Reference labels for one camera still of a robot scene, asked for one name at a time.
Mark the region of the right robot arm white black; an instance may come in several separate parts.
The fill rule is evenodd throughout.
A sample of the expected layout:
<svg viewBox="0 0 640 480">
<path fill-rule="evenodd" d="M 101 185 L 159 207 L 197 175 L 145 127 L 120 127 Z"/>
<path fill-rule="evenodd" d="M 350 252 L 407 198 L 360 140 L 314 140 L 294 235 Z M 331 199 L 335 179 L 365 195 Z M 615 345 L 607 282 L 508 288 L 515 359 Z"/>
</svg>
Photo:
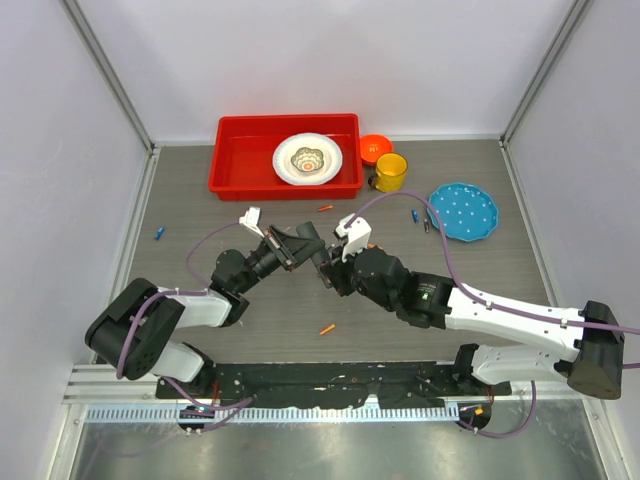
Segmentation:
<svg viewBox="0 0 640 480">
<path fill-rule="evenodd" d="M 357 292 L 411 326 L 512 341 L 510 347 L 459 348 L 451 380 L 462 394 L 503 382 L 559 381 L 593 398 L 621 396 L 625 338 L 603 303 L 558 308 L 499 297 L 448 277 L 410 271 L 378 247 L 351 254 L 323 249 L 312 261 L 339 295 Z"/>
</svg>

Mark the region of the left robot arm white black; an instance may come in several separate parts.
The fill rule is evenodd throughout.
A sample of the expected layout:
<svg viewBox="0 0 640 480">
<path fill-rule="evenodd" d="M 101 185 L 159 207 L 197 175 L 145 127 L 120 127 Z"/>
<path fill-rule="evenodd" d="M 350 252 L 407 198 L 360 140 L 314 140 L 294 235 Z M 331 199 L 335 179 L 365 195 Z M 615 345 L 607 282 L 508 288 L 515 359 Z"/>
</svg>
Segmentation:
<svg viewBox="0 0 640 480">
<path fill-rule="evenodd" d="M 249 255 L 235 249 L 222 252 L 202 290 L 163 289 L 145 278 L 131 281 L 89 326 L 85 344 L 116 369 L 119 379 L 168 376 L 190 398 L 203 398 L 213 385 L 205 356 L 173 342 L 173 333 L 236 324 L 249 307 L 247 291 L 277 269 L 293 271 L 307 260 L 316 265 L 328 260 L 325 242 L 312 223 L 299 225 L 294 235 L 270 226 Z"/>
</svg>

